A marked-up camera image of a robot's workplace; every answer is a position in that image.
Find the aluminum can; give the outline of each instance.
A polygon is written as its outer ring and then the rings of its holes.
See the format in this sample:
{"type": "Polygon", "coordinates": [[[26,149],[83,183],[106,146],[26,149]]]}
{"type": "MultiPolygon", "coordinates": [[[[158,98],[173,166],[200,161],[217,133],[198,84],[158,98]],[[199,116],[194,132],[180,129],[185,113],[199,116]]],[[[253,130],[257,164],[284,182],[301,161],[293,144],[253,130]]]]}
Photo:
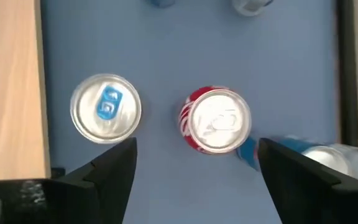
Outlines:
{"type": "Polygon", "coordinates": [[[142,105],[136,89],[119,75],[98,74],[74,90],[70,113],[76,129],[101,144],[128,138],[139,124],[142,105]]]}
{"type": "MultiPolygon", "coordinates": [[[[352,169],[347,157],[333,147],[298,139],[296,137],[285,137],[275,140],[281,145],[309,157],[322,165],[343,174],[352,175],[352,169]]],[[[255,170],[260,170],[258,149],[258,141],[254,138],[248,138],[245,143],[237,149],[237,155],[255,170]]]]}
{"type": "Polygon", "coordinates": [[[251,113],[246,101],[234,91],[224,86],[206,86],[186,99],[179,114],[179,127],[192,148],[206,154],[224,154],[247,139],[251,113]]]}

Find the pull tab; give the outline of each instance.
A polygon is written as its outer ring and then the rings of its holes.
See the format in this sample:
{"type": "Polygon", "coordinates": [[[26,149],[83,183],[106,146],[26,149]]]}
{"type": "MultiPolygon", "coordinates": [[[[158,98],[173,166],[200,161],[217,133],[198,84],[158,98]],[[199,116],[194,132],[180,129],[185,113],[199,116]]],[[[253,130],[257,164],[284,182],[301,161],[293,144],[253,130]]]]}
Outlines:
{"type": "Polygon", "coordinates": [[[117,116],[122,93],[111,86],[106,86],[101,94],[96,113],[101,119],[110,120],[117,116]]]}
{"type": "Polygon", "coordinates": [[[236,121],[237,121],[237,117],[234,114],[225,111],[212,120],[211,126],[215,130],[233,131],[236,121]]]}

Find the can top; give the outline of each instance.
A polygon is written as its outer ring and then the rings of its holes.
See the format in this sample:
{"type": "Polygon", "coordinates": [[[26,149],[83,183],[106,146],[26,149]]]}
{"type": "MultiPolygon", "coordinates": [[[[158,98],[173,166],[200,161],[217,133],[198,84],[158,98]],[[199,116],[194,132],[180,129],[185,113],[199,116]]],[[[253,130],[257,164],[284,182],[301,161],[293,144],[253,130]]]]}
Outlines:
{"type": "Polygon", "coordinates": [[[189,131],[196,143],[212,153],[226,153],[248,137],[251,116],[240,95],[227,89],[201,95],[189,112],[189,131]]]}
{"type": "Polygon", "coordinates": [[[328,146],[311,147],[303,154],[329,168],[350,175],[349,164],[341,152],[328,146]]]}
{"type": "Polygon", "coordinates": [[[115,143],[131,135],[142,106],[136,89],[118,75],[93,75],[71,97],[71,118],[77,130],[96,143],[115,143]]]}

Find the blue table surface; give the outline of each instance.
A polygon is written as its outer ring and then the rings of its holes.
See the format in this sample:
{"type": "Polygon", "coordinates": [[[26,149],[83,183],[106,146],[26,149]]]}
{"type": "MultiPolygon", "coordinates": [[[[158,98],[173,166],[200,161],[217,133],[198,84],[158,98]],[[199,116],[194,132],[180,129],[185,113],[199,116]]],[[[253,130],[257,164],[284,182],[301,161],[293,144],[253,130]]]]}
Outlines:
{"type": "Polygon", "coordinates": [[[280,223],[262,176],[233,154],[192,150],[178,107],[205,85],[240,93],[253,135],[336,138],[332,1],[278,0],[241,17],[230,0],[42,1],[50,153],[72,171],[109,149],[85,139],[70,118],[75,87],[116,73],[139,91],[144,113],[125,224],[280,223]]]}

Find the white logo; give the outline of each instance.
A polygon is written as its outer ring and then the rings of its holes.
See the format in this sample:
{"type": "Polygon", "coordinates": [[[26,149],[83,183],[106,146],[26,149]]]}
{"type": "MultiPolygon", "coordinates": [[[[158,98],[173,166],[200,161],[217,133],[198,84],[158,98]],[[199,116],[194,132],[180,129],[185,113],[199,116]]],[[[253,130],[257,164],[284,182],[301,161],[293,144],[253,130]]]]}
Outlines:
{"type": "Polygon", "coordinates": [[[201,118],[198,123],[200,137],[207,137],[215,131],[238,131],[241,126],[237,123],[235,110],[218,111],[212,116],[201,118]]]}
{"type": "Polygon", "coordinates": [[[193,105],[193,103],[194,101],[190,101],[190,98],[188,97],[185,101],[185,105],[180,111],[179,125],[180,125],[180,132],[183,136],[190,136],[188,120],[189,120],[190,108],[193,105]]]}

